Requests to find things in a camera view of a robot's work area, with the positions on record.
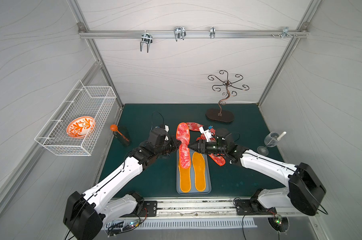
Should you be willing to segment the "blue plastic storage tray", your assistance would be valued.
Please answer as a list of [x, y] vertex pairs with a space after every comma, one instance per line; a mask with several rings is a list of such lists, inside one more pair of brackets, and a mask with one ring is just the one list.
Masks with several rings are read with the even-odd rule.
[[[180, 167], [180, 160], [179, 160], [179, 151], [177, 151], [177, 164], [176, 164], [176, 177], [177, 177], [177, 184], [176, 189], [178, 194], [180, 195], [207, 195], [212, 190], [211, 184], [211, 177], [210, 177], [210, 169], [208, 164], [208, 157], [207, 155], [202, 155], [205, 161], [205, 184], [206, 188], [203, 191], [199, 191], [196, 189], [196, 181], [195, 181], [195, 170], [193, 166], [193, 155], [195, 151], [190, 150], [191, 156], [191, 167], [189, 168], [189, 174], [187, 175], [187, 169], [183, 169]], [[181, 188], [182, 186], [182, 179], [184, 181], [184, 189], [186, 187], [185, 183], [190, 183], [190, 190], [188, 192], [184, 192]]]

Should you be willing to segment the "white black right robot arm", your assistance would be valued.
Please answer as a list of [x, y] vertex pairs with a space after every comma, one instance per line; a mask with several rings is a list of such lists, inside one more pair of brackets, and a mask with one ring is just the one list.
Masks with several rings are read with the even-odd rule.
[[314, 216], [317, 212], [327, 213], [321, 205], [326, 189], [313, 169], [305, 163], [293, 165], [262, 156], [237, 145], [226, 129], [216, 130], [215, 141], [198, 140], [188, 147], [200, 154], [223, 157], [232, 165], [254, 170], [281, 183], [281, 188], [259, 189], [252, 195], [251, 206], [259, 211], [295, 208], [307, 216]]

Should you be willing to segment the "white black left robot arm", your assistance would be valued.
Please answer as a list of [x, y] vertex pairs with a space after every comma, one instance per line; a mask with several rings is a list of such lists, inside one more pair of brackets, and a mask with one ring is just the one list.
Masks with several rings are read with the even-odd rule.
[[133, 213], [141, 196], [131, 193], [116, 201], [112, 198], [158, 157], [176, 152], [181, 144], [164, 128], [151, 130], [149, 138], [129, 151], [110, 175], [84, 193], [75, 191], [68, 197], [63, 217], [68, 232], [78, 240], [92, 240], [108, 221]]

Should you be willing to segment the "yellow insole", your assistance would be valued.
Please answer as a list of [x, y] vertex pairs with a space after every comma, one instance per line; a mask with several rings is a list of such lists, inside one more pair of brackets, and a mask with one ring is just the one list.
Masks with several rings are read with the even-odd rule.
[[178, 168], [179, 168], [181, 192], [189, 193], [192, 188], [191, 175], [190, 175], [191, 168], [184, 169], [181, 167], [180, 164], [179, 164]]
[[192, 157], [192, 163], [195, 173], [195, 188], [198, 192], [206, 190], [206, 176], [205, 169], [206, 163], [202, 154], [194, 152]]

